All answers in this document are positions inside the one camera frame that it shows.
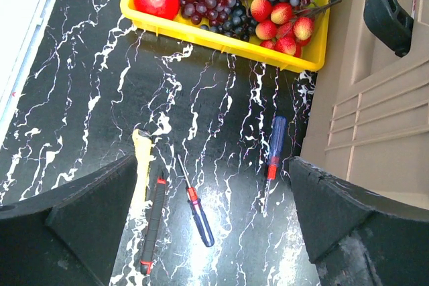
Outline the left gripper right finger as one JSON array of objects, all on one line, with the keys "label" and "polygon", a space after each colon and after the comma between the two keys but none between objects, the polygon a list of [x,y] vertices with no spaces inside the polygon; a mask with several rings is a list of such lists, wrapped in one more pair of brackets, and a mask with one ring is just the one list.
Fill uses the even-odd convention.
[{"label": "left gripper right finger", "polygon": [[300,157],[290,181],[322,285],[427,285],[428,211],[342,180]]}]

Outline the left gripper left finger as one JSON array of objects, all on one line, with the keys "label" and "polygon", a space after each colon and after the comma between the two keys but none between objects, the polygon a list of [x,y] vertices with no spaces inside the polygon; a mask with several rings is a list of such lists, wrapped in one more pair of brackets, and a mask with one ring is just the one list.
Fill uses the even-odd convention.
[{"label": "left gripper left finger", "polygon": [[108,285],[137,181],[128,155],[1,207],[2,285]]}]

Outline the tan plastic tool box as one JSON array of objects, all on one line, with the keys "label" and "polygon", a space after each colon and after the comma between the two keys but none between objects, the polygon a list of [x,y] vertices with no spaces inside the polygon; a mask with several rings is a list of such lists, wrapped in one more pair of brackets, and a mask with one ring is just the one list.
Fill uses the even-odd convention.
[{"label": "tan plastic tool box", "polygon": [[341,0],[330,11],[301,157],[428,207],[428,0]]}]

